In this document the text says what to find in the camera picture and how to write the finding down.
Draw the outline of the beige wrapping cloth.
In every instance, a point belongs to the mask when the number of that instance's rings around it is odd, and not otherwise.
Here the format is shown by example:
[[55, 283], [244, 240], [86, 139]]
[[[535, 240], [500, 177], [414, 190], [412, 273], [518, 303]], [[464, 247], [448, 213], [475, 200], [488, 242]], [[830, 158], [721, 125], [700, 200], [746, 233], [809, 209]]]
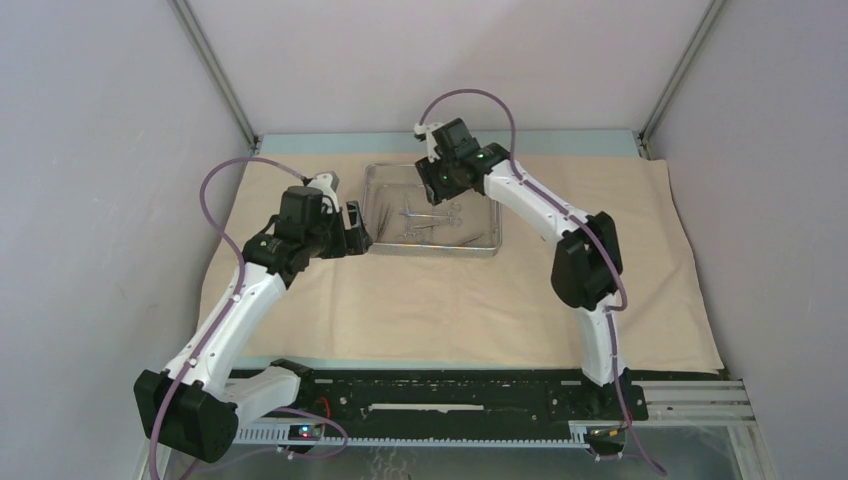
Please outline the beige wrapping cloth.
[[[635, 370], [723, 366], [664, 162], [529, 155], [523, 167], [557, 196], [615, 221], [627, 309], [620, 352]], [[573, 311], [554, 293], [553, 247], [511, 211], [489, 258], [368, 253], [315, 260], [259, 322], [246, 357], [315, 365], [577, 368]]]

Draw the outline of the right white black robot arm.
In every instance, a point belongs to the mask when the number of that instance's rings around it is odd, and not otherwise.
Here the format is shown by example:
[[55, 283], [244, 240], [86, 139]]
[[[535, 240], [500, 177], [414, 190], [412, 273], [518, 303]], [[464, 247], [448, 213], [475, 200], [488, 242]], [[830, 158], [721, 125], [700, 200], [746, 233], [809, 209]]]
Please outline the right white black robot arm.
[[427, 200], [437, 206], [475, 191], [508, 208], [555, 247], [551, 285], [574, 309], [583, 346], [582, 372], [592, 381], [581, 392], [585, 411], [606, 418], [622, 403], [614, 384], [624, 370], [611, 314], [626, 305], [623, 262], [614, 220], [589, 214], [556, 196], [497, 143], [481, 145], [461, 119], [417, 124], [426, 156], [416, 170]]

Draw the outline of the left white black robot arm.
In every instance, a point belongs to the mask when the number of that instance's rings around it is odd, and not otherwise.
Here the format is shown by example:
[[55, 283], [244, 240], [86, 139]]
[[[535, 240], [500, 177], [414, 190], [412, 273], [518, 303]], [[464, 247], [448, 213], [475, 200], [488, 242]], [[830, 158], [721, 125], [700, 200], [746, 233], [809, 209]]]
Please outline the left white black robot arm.
[[311, 412], [315, 388], [283, 363], [235, 383], [230, 374], [260, 321], [312, 260], [362, 255], [372, 243], [358, 202], [340, 205], [327, 187], [288, 188], [278, 213], [238, 249], [231, 280], [188, 344], [162, 371], [145, 370], [135, 381], [151, 445], [212, 463], [239, 428], [265, 414]]

